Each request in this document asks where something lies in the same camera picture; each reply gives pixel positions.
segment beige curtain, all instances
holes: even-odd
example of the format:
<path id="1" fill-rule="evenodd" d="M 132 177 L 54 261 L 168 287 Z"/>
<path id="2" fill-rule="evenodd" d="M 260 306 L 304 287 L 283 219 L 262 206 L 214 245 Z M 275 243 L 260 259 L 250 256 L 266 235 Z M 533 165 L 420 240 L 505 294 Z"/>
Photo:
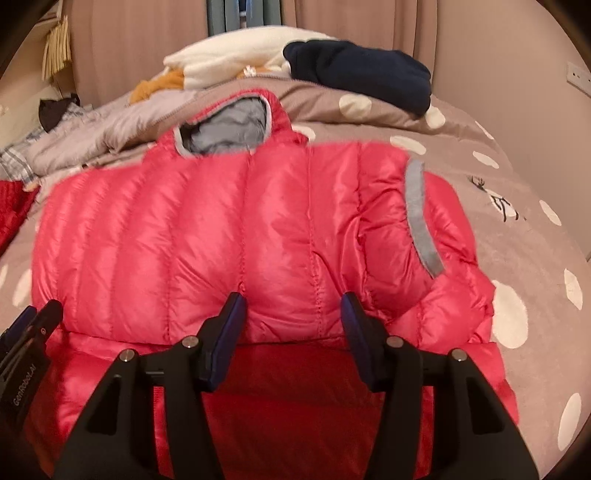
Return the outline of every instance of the beige curtain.
<path id="1" fill-rule="evenodd" d="M 205 0 L 66 0 L 76 91 L 103 105 L 164 68 L 166 55 L 207 38 Z"/>
<path id="2" fill-rule="evenodd" d="M 435 64 L 437 0 L 282 0 L 284 25 Z"/>

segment black mount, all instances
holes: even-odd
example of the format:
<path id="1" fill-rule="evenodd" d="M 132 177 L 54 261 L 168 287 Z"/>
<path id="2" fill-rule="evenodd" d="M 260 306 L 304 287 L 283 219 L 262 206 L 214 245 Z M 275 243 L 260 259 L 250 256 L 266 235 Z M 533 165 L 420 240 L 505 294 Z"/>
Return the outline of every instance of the black mount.
<path id="1" fill-rule="evenodd" d="M 54 300 L 39 314 L 29 307 L 0 337 L 0 462 L 14 478 L 48 480 L 24 460 L 15 438 L 47 369 L 45 341 L 62 315 Z M 353 293 L 342 298 L 341 318 L 361 379 L 386 393 L 365 480 L 413 479 L 423 387 L 434 388 L 433 463 L 423 480 L 539 480 L 519 431 L 465 351 L 437 355 L 388 336 Z M 167 479 L 158 473 L 154 387 L 164 387 L 175 479 L 223 480 L 201 393 L 225 379 L 245 319 L 246 301 L 234 292 L 196 336 L 160 353 L 122 351 L 80 414 L 54 480 Z"/>
<path id="2" fill-rule="evenodd" d="M 80 414 L 54 480 L 164 480 L 158 473 L 153 387 L 164 387 L 166 430 L 176 480 L 223 480 L 201 392 L 224 380 L 246 318 L 246 301 L 228 297 L 196 336 L 169 350 L 122 351 Z"/>
<path id="3" fill-rule="evenodd" d="M 341 318 L 361 379 L 386 393 L 365 480 L 413 479 L 423 387 L 434 387 L 435 406 L 424 480 L 539 480 L 517 427 L 465 351 L 438 355 L 388 336 L 354 293 L 343 296 Z"/>

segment clamp jaw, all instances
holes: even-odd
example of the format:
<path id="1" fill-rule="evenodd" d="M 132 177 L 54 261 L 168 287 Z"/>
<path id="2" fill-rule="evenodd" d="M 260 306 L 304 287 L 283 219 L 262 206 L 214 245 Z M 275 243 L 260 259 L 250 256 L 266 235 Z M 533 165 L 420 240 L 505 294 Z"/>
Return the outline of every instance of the clamp jaw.
<path id="1" fill-rule="evenodd" d="M 413 479 L 423 387 L 434 387 L 435 408 L 424 480 L 539 480 L 517 427 L 465 351 L 438 355 L 388 336 L 354 293 L 343 296 L 341 319 L 361 379 L 386 393 L 365 480 Z"/>

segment jacket hood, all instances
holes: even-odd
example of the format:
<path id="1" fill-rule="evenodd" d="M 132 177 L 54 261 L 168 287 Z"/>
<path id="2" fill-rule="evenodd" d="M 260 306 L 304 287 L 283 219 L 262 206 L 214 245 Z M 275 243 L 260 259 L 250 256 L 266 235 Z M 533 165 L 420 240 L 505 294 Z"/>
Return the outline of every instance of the jacket hood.
<path id="1" fill-rule="evenodd" d="M 279 99 L 270 91 L 244 90 L 211 104 L 160 140 L 184 157 L 253 151 L 266 142 L 306 144 L 291 129 Z"/>

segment tassel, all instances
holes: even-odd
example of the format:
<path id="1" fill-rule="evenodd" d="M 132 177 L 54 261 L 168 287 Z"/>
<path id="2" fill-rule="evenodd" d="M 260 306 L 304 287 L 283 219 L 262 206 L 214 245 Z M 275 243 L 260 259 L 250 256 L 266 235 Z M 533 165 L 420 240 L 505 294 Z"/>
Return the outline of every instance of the tassel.
<path id="1" fill-rule="evenodd" d="M 66 16 L 47 35 L 41 78 L 43 81 L 50 80 L 71 62 L 70 28 Z"/>

